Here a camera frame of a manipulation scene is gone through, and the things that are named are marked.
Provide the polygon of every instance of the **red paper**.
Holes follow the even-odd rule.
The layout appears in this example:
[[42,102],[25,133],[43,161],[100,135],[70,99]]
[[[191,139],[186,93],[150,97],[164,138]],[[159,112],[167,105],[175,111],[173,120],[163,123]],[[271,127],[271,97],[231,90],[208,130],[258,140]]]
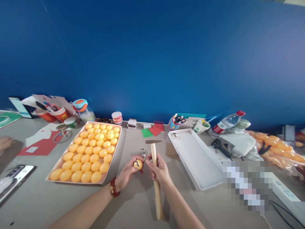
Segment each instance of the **red paper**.
[[149,129],[149,131],[154,135],[154,136],[157,136],[158,134],[160,134],[161,133],[161,130],[159,129],[159,128],[156,128],[156,127],[151,127],[150,129]]
[[153,127],[160,129],[161,132],[164,133],[164,126],[163,126],[163,124],[155,123],[155,125]]
[[[23,148],[17,156],[48,156],[50,152],[54,149],[54,147],[57,145],[57,143],[54,143],[52,141],[53,137],[61,131],[52,131],[51,137],[49,139],[41,139],[40,141],[32,144],[29,147]],[[56,138],[57,141],[59,141],[62,138],[62,136],[58,136]],[[33,153],[26,152],[31,147],[38,147],[37,150],[35,150]]]

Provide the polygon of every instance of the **wooden hammer handle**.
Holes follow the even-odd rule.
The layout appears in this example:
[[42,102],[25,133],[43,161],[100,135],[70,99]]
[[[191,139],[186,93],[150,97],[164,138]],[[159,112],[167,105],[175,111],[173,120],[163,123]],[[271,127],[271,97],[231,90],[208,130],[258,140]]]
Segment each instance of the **wooden hammer handle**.
[[[157,152],[156,152],[155,143],[152,143],[152,161],[156,166],[158,166],[158,164],[157,164]],[[161,204],[160,183],[157,180],[157,178],[155,178],[155,180],[153,182],[153,185],[154,185],[154,188],[155,188],[157,220],[164,220],[162,204]]]

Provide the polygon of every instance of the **white tray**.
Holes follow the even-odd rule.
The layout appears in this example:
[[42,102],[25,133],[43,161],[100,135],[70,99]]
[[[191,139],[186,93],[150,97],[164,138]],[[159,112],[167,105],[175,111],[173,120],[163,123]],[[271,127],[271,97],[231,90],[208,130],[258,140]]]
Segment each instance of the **white tray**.
[[192,129],[170,131],[168,136],[196,190],[203,191],[222,183],[222,163]]

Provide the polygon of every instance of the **hammer head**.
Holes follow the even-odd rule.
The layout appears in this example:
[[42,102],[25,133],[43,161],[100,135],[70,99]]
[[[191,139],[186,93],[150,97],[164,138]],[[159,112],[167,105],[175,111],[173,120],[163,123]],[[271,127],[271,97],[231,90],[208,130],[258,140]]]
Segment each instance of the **hammer head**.
[[160,140],[146,140],[145,143],[146,144],[153,144],[153,143],[158,143],[158,142],[162,142]]

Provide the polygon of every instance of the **red lid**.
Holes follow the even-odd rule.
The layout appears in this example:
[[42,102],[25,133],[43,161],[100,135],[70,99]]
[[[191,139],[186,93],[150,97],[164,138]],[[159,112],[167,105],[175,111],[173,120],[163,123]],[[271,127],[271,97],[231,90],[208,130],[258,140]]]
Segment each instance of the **red lid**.
[[236,114],[239,116],[244,116],[246,113],[243,111],[237,111]]

